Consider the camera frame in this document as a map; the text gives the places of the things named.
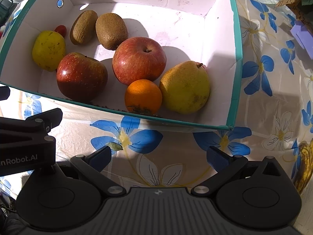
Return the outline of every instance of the logo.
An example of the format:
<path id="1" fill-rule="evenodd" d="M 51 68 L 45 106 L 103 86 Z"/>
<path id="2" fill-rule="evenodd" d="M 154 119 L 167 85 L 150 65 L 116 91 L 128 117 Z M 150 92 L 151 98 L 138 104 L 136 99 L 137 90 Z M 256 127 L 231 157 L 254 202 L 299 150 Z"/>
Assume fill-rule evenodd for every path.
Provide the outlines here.
<path id="1" fill-rule="evenodd" d="M 161 191 L 160 189 L 158 189 L 158 190 L 156 190 L 154 193 L 159 196 L 160 194 L 163 193 L 163 191 Z"/>
<path id="2" fill-rule="evenodd" d="M 5 161 L 0 161 L 0 166 L 6 166 L 6 165 L 12 165 L 12 164 L 19 164 L 19 163 L 24 163 L 24 162 L 29 162 L 29 161 L 33 161 L 33 160 L 37 160 L 38 156 L 36 155 L 32 155 L 31 157 L 29 156 L 25 156 L 22 158 L 13 158 L 13 159 L 5 159 Z"/>

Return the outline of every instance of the floral tablecloth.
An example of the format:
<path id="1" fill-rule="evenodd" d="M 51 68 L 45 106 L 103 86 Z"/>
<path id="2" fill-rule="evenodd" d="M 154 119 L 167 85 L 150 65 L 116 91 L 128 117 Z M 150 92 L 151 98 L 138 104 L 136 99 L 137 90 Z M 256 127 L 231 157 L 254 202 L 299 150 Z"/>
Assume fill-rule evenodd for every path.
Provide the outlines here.
<path id="1" fill-rule="evenodd" d="M 109 145 L 112 160 L 102 173 L 127 189 L 192 188 L 216 173 L 212 166 L 219 169 L 209 149 L 216 146 L 250 160 L 276 157 L 303 192 L 303 181 L 306 185 L 310 179 L 303 167 L 312 163 L 313 63 L 290 34 L 295 22 L 291 11 L 286 7 L 271 9 L 277 0 L 236 1 L 244 65 L 233 131 L 160 131 L 145 120 L 77 107 L 16 89 L 11 89 L 8 100 L 0 102 L 0 115 L 25 119 L 61 108 L 63 120 L 50 133 L 57 140 L 57 161 L 88 155 Z M 301 161 L 302 149 L 309 162 Z M 0 186 L 16 198 L 29 173 L 1 177 Z M 302 220 L 297 221 L 300 230 L 305 226 Z M 312 229 L 303 228 L 301 232 L 310 234 Z"/>

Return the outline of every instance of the apple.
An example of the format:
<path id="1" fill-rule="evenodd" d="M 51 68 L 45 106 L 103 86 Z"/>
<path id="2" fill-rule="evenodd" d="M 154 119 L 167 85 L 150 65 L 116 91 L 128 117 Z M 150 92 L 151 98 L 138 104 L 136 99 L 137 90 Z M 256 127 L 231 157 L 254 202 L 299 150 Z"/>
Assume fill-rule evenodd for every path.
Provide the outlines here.
<path id="1" fill-rule="evenodd" d="M 133 37 L 123 41 L 114 53 L 112 67 L 124 85 L 136 80 L 155 81 L 166 66 L 166 55 L 155 40 Z"/>
<path id="2" fill-rule="evenodd" d="M 57 28 L 54 30 L 55 32 L 61 34 L 63 36 L 63 38 L 65 38 L 65 35 L 66 35 L 66 26 L 64 25 L 59 25 L 57 26 Z"/>
<path id="3" fill-rule="evenodd" d="M 106 86 L 108 72 L 96 59 L 81 53 L 69 53 L 59 63 L 57 83 L 63 95 L 78 101 L 95 99 Z"/>

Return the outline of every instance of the yellow pear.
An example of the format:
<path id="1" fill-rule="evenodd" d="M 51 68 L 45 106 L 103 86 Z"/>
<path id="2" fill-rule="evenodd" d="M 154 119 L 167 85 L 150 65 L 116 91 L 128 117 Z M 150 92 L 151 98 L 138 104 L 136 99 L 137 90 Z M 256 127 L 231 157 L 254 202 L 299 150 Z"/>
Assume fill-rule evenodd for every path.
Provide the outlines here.
<path id="1" fill-rule="evenodd" d="M 65 40 L 54 31 L 42 31 L 32 48 L 32 59 L 42 69 L 54 71 L 65 56 Z"/>
<path id="2" fill-rule="evenodd" d="M 163 104 L 169 110 L 190 114 L 201 109 L 210 94 L 210 82 L 202 63 L 182 62 L 161 78 Z"/>

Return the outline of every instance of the teal box rim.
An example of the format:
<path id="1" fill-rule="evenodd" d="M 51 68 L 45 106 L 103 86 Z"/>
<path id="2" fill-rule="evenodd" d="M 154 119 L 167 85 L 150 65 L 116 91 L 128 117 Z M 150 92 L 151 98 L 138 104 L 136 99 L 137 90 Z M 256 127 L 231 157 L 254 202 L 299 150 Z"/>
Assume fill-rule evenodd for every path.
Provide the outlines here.
<path id="1" fill-rule="evenodd" d="M 4 41 L 4 45 L 0 51 L 0 74 L 3 68 L 4 61 L 7 57 L 7 53 L 9 51 L 9 48 L 12 44 L 12 41 L 18 31 L 19 26 L 21 25 L 24 17 L 28 13 L 29 9 L 32 7 L 36 0 L 28 0 L 27 3 L 25 4 L 24 8 L 21 10 L 20 14 L 17 16 L 14 24 L 12 25 L 10 31 L 7 34 L 7 38 Z M 234 83 L 233 83 L 233 91 L 232 91 L 232 98 L 231 98 L 231 104 L 227 116 L 227 121 L 226 125 L 220 125 L 220 126 L 211 126 L 211 125 L 204 125 L 204 124 L 197 124 L 197 123 L 192 123 L 192 122 L 185 122 L 185 121 L 179 121 L 179 120 L 172 120 L 172 119 L 167 119 L 167 118 L 160 118 L 160 117 L 150 117 L 150 116 L 145 116 L 145 115 L 139 115 L 139 114 L 132 114 L 124 111 L 119 111 L 119 110 L 112 110 L 112 109 L 107 109 L 107 108 L 102 108 L 94 105 L 89 105 L 85 103 L 80 103 L 80 102 L 75 102 L 72 100 L 68 99 L 62 99 L 54 96 L 48 96 L 42 93 L 37 93 L 37 92 L 32 92 L 32 91 L 27 91 L 28 93 L 34 94 L 34 95 L 39 95 L 43 96 L 49 99 L 54 99 L 62 102 L 67 102 L 70 104 L 74 105 L 79 105 L 87 108 L 92 108 L 96 110 L 101 110 L 101 111 L 106 111 L 109 113 L 114 113 L 118 115 L 123 115 L 123 116 L 132 116 L 136 118 L 142 118 L 146 120 L 152 120 L 152 121 L 157 121 L 160 123 L 170 123 L 170 124 L 178 124 L 181 126 L 185 127 L 197 127 L 197 128 L 205 128 L 205 129 L 215 129 L 215 130 L 232 130 L 234 128 L 235 124 L 235 119 L 237 115 L 237 110 L 238 110 L 238 104 L 239 104 L 239 96 L 240 96 L 240 88 L 241 88 L 241 74 L 242 74 L 242 42 L 241 42 L 241 34 L 240 34 L 240 24 L 239 24 L 239 15 L 238 15 L 238 10 L 237 10 L 237 4 L 236 0 L 230 0 L 231 3 L 231 8 L 234 14 L 234 38 L 235 38 L 235 54 L 236 54 L 236 70 L 235 70 L 235 76 L 234 76 Z M 12 85 L 8 85 L 4 82 L 0 82 L 4 85 L 7 85 L 9 87 L 25 91 L 24 89 L 17 88 Z"/>

